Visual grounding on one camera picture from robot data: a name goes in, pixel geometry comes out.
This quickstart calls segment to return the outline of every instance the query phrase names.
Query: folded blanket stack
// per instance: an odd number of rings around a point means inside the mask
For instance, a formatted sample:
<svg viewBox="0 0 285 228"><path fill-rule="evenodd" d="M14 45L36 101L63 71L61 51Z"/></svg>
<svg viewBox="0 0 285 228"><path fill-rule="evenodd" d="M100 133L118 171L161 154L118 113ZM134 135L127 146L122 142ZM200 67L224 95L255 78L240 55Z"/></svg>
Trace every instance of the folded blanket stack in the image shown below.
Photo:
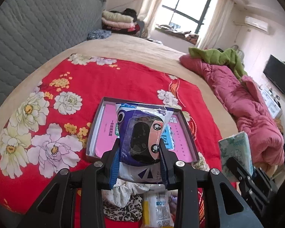
<svg viewBox="0 0 285 228"><path fill-rule="evenodd" d="M104 10L101 18L104 30L128 35L134 35L139 32L140 27L137 25L136 20L135 10L128 8L122 13Z"/></svg>

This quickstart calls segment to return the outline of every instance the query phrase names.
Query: cushion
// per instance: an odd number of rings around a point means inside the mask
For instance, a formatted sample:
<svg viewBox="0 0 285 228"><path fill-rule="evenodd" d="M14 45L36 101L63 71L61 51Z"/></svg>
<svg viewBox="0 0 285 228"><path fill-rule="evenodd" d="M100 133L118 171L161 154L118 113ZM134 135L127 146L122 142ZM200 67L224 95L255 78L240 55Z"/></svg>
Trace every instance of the cushion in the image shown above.
<svg viewBox="0 0 285 228"><path fill-rule="evenodd" d="M42 64L101 29L104 0L5 0L0 6L0 105Z"/></svg>

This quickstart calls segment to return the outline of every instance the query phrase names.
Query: green fleece blanket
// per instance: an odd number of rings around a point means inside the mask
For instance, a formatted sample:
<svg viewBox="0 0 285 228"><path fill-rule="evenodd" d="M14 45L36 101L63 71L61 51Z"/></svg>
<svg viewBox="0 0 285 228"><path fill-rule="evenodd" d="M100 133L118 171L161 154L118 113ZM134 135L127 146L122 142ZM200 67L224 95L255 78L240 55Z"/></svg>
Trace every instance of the green fleece blanket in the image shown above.
<svg viewBox="0 0 285 228"><path fill-rule="evenodd" d="M229 48L224 52L220 52L216 49L200 50L195 47L189 47L189 53L192 58L201 58L206 63L228 66L238 80L240 80L243 75L247 74L240 57L234 49Z"/></svg>

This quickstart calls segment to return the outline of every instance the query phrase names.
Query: white peony print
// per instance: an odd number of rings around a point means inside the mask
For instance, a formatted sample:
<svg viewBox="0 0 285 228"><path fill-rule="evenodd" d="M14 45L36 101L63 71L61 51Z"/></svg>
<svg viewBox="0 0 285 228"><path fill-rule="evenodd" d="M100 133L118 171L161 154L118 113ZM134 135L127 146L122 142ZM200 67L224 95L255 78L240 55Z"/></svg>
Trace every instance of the white peony print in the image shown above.
<svg viewBox="0 0 285 228"><path fill-rule="evenodd" d="M101 65L101 66L103 66L105 64L111 65L111 64L117 62L116 59L109 59L109 58L103 58L103 57L92 57L92 59L90 61L96 62L97 65Z"/></svg>
<svg viewBox="0 0 285 228"><path fill-rule="evenodd" d="M54 109L63 115L71 115L80 110L82 106L81 96L72 92L61 92L55 97Z"/></svg>
<svg viewBox="0 0 285 228"><path fill-rule="evenodd" d="M18 135L17 128L8 124L0 134L0 169L2 174L12 179L22 175L20 166L29 163L26 148L31 144L31 134Z"/></svg>
<svg viewBox="0 0 285 228"><path fill-rule="evenodd" d="M166 106L181 110L181 106L177 104L178 99L175 98L173 93L166 92L163 89L157 91L157 93L158 98L161 99Z"/></svg>
<svg viewBox="0 0 285 228"><path fill-rule="evenodd" d="M37 84L37 87L35 87L34 89L33 89L33 93L38 93L39 91L40 91L40 85L42 84L42 81L39 81L39 83Z"/></svg>
<svg viewBox="0 0 285 228"><path fill-rule="evenodd" d="M172 75L172 74L168 74L171 80L176 80L178 79L176 76Z"/></svg>
<svg viewBox="0 0 285 228"><path fill-rule="evenodd" d="M30 93L28 99L11 115L11 126L17 127L19 135L27 134L29 130L37 132L39 125L46 124L49 114L49 101L44 99L44 93Z"/></svg>
<svg viewBox="0 0 285 228"><path fill-rule="evenodd" d="M29 162L39 163L40 174L51 178L63 168L75 167L80 161L75 152L82 149L82 142L75 135L61 137L62 128L51 123L44 135L35 135L31 139L32 146L27 151Z"/></svg>
<svg viewBox="0 0 285 228"><path fill-rule="evenodd" d="M74 65L87 65L91 60L90 56L85 56L82 54L73 54L68 58L68 61L73 63Z"/></svg>

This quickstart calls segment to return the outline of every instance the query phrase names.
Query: plastic wrapper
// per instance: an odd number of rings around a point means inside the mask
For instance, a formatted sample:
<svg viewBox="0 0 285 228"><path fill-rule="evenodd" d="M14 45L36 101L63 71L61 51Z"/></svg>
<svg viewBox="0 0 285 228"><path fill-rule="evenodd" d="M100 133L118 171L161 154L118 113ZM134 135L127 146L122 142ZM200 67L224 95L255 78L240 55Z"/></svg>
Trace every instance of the plastic wrapper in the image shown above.
<svg viewBox="0 0 285 228"><path fill-rule="evenodd" d="M230 157L235 157L250 175L253 174L248 135L244 131L222 139L218 144L221 151L222 173L230 182L238 182L226 165Z"/></svg>
<svg viewBox="0 0 285 228"><path fill-rule="evenodd" d="M163 105L116 104L120 136L119 178L161 183L159 141L172 114Z"/></svg>
<svg viewBox="0 0 285 228"><path fill-rule="evenodd" d="M170 214L169 194L165 190L159 193L144 193L143 223L145 227L173 227Z"/></svg>

